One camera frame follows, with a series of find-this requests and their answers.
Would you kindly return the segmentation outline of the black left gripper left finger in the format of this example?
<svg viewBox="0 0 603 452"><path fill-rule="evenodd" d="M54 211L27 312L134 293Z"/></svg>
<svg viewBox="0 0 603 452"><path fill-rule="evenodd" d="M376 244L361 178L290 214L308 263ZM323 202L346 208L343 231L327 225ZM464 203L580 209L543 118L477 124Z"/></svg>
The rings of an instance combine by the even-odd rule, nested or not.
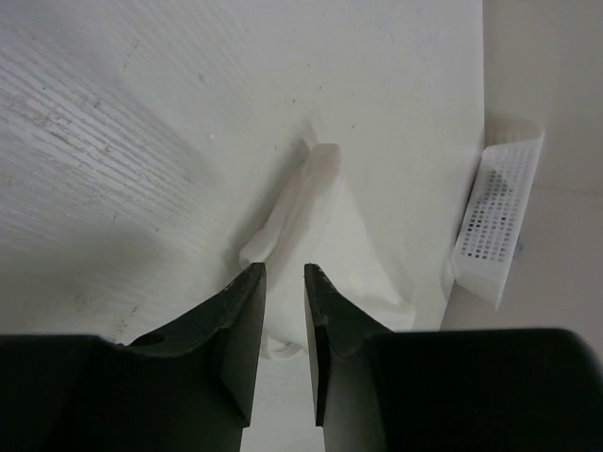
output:
<svg viewBox="0 0 603 452"><path fill-rule="evenodd" d="M237 451L251 423L266 269L129 345L1 339L5 451Z"/></svg>

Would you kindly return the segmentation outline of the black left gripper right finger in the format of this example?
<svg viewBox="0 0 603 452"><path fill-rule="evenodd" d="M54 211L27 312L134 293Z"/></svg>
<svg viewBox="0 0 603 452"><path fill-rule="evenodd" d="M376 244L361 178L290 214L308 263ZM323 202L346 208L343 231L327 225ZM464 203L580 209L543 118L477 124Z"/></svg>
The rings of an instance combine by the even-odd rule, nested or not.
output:
<svg viewBox="0 0 603 452"><path fill-rule="evenodd" d="M329 451L598 451L602 368L571 331L394 332L304 268Z"/></svg>

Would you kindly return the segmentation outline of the white tank top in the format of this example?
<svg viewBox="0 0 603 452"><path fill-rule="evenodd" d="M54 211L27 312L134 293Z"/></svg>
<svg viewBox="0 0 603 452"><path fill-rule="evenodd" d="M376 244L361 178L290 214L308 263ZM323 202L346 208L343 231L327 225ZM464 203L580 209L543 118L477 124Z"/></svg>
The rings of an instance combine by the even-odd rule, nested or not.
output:
<svg viewBox="0 0 603 452"><path fill-rule="evenodd" d="M416 311L395 288L369 238L343 176L338 145L315 146L285 183L265 224L238 254L262 262L267 294L262 357L288 360L307 351L303 268L316 264L335 288L392 331L409 331Z"/></svg>

